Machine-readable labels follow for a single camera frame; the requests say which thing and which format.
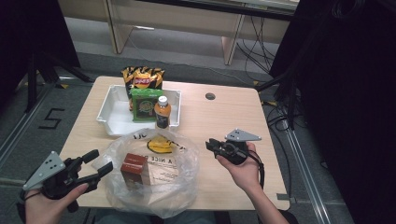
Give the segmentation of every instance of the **juice bottle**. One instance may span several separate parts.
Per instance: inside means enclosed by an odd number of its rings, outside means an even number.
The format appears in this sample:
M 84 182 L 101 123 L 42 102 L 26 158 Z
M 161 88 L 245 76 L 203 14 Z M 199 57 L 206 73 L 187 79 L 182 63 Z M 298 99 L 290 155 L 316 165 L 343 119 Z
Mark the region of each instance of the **juice bottle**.
M 171 106 L 168 104 L 166 96 L 160 96 L 157 104 L 154 106 L 156 122 L 155 127 L 158 129 L 169 129 Z

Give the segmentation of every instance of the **brown box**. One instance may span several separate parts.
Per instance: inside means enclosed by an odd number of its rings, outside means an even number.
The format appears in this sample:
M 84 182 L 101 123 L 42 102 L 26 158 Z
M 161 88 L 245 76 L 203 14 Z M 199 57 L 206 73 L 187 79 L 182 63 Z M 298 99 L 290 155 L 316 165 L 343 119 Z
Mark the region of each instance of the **brown box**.
M 136 189 L 136 183 L 143 184 L 142 173 L 147 167 L 146 157 L 128 153 L 120 168 L 128 189 Z

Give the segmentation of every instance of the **person's arm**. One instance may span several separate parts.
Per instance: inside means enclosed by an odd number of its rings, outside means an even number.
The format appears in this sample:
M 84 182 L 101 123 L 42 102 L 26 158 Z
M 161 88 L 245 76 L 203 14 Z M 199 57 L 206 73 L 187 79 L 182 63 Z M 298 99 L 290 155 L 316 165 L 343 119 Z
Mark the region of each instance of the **person's arm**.
M 247 148 L 256 151 L 254 144 L 247 142 Z M 216 157 L 233 177 L 235 184 L 241 188 L 252 201 L 262 223 L 288 223 L 274 204 L 268 199 L 259 183 L 259 164 L 247 158 L 242 164 L 234 165 L 224 157 Z
M 87 188 L 88 184 L 77 186 L 60 200 L 48 199 L 38 189 L 30 190 L 25 197 L 28 198 L 25 203 L 26 224 L 59 223 L 67 205 L 81 196 Z

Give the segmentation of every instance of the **bag of chips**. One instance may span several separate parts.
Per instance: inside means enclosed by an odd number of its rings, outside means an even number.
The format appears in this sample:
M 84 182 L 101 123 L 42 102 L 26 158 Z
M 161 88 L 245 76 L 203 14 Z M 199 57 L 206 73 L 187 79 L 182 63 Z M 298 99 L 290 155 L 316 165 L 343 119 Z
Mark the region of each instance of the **bag of chips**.
M 146 66 L 125 67 L 121 74 L 125 82 L 125 89 L 129 98 L 129 109 L 134 108 L 132 89 L 163 89 L 163 74 L 165 72 L 161 68 L 149 68 Z

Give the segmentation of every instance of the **bottle cap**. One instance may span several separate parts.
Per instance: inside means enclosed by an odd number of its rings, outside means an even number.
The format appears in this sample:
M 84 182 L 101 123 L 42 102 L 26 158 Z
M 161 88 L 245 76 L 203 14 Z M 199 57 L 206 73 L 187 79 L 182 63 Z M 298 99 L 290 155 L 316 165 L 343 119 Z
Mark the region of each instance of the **bottle cap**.
M 161 106 L 168 105 L 168 98 L 166 98 L 166 96 L 160 96 L 160 98 L 158 98 L 158 104 Z

